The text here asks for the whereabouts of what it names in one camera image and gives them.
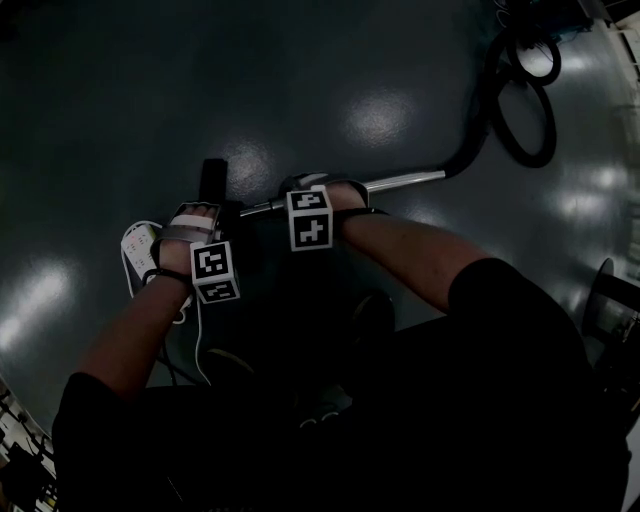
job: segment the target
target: wire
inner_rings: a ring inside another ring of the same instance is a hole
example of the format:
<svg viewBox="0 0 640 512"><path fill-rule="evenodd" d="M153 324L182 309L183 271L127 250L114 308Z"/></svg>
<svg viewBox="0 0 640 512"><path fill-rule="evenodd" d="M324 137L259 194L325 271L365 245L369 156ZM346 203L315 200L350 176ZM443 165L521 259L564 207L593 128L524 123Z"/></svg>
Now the wire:
<svg viewBox="0 0 640 512"><path fill-rule="evenodd" d="M134 222L133 224L131 224L131 226L127 228L127 230L124 232L124 235L122 236L122 239L124 240L129 235L129 233L131 233L131 231L133 231L135 228L144 226L144 225L153 226L154 228L158 228L158 229L162 229L163 227L162 224L158 224L157 222L152 222L150 220L139 220L138 222ZM131 297L133 298L135 293L133 292L133 285L131 284L131 274L129 272L129 265L127 264L126 255L124 253L124 249L122 249L122 246L120 247L120 257L122 259L122 267L124 268L124 273L127 276L127 287L129 288L129 295L131 295ZM196 366L198 368L198 371L202 374L204 379L207 381L207 384L211 385L211 382L209 382L209 379L202 371L202 368L200 368L200 363L198 362L200 340L202 339L202 311L200 309L200 300L198 300L198 297L196 296L194 300L196 301L196 309L198 312L198 338L196 340L196 350L195 350ZM188 305L182 307L182 309L180 310L180 314L182 315L182 318L180 320L174 320L173 321L174 325L182 325L185 323L185 321L187 320L187 315L184 311L186 307L188 307ZM169 354L167 353L167 349L166 349L166 341L163 342L163 360L161 360L160 358L157 358L157 360L160 361L162 364L164 364L168 368L169 375L171 376L172 385L174 386L178 385L176 376L175 376L176 372L179 374L183 374L183 376L187 375L186 372L183 372L182 370L180 370L178 367L174 366L171 363L169 359ZM194 379L192 378L188 378L187 380L190 380L191 382L195 382Z"/></svg>
<svg viewBox="0 0 640 512"><path fill-rule="evenodd" d="M200 311L200 301L197 297L196 306L198 308L198 341L196 341L196 366L198 367L198 371L200 372L200 374L204 377L204 380L206 380L207 384L211 386L211 382L209 381L207 375L202 371L202 368L200 367L200 361L198 359L198 352L200 352L200 341L202 340L202 313Z"/></svg>

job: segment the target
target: black stand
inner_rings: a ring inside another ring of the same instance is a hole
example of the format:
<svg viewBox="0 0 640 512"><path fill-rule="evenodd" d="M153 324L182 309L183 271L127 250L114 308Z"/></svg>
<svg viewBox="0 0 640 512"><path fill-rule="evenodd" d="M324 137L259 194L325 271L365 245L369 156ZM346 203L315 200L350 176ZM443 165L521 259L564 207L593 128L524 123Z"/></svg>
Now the black stand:
<svg viewBox="0 0 640 512"><path fill-rule="evenodd" d="M582 320L582 334L592 336L605 345L615 343L611 333L597 325L608 300L614 300L634 311L640 311L640 288L613 275L613 260L607 258L596 276Z"/></svg>

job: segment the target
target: black strap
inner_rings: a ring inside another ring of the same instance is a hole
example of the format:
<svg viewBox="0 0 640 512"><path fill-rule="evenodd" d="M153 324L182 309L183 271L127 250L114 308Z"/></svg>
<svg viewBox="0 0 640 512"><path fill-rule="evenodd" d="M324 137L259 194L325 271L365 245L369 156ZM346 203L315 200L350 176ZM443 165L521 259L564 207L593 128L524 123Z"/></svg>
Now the black strap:
<svg viewBox="0 0 640 512"><path fill-rule="evenodd" d="M389 215L387 212L379 210L378 208L353 208L351 210L340 210L333 214L333 233L337 238L342 237L342 226L347 219L356 217L358 215Z"/></svg>
<svg viewBox="0 0 640 512"><path fill-rule="evenodd" d="M149 278L151 276L165 276L165 277L173 277L178 281L182 281L186 284L189 289L193 289L193 283L191 282L191 276L186 276L184 274L180 274L179 272L174 272L173 270L167 270L166 268L153 268L151 270L147 270L142 276L142 284L144 286L147 285Z"/></svg>

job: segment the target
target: gray floor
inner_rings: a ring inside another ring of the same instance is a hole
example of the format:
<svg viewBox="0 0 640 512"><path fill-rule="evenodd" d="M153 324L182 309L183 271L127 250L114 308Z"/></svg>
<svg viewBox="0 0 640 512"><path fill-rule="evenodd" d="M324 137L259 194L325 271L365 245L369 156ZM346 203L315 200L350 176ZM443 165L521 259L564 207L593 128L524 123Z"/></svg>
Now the gray floor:
<svg viewBox="0 0 640 512"><path fill-rule="evenodd" d="M28 11L19 27L0 45L0 374L45 429L128 300L119 242L130 223L164 221L194 197L207 157L229 160L230 193L248 204L292 173L366 179L445 161L498 30L489 0L71 1ZM579 322L597 268L629 240L630 96L599 26L561 50L547 88L551 165L522 168L491 136L463 175L374 205L469 237ZM535 103L515 88L502 103L535 147ZM436 315L363 273L392 293L399 327ZM535 321L522 311L523 329ZM191 369L193 336L193 325L176 329L170 347ZM152 381L166 378L159 368Z"/></svg>

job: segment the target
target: sleeve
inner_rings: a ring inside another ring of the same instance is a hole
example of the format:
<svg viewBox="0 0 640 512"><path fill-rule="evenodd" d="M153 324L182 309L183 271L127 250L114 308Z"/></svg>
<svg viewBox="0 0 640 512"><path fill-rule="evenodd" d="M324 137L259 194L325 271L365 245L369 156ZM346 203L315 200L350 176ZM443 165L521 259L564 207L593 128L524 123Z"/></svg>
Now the sleeve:
<svg viewBox="0 0 640 512"><path fill-rule="evenodd" d="M493 415L512 426L520 456L540 464L541 482L557 484L574 510L620 510L628 477L625 432L565 311L497 259L465 268L449 304L489 383L484 390L498 397Z"/></svg>
<svg viewBox="0 0 640 512"><path fill-rule="evenodd" d="M53 424L62 509L165 510L171 500L161 499L161 475L143 434L133 406L99 380L72 375Z"/></svg>

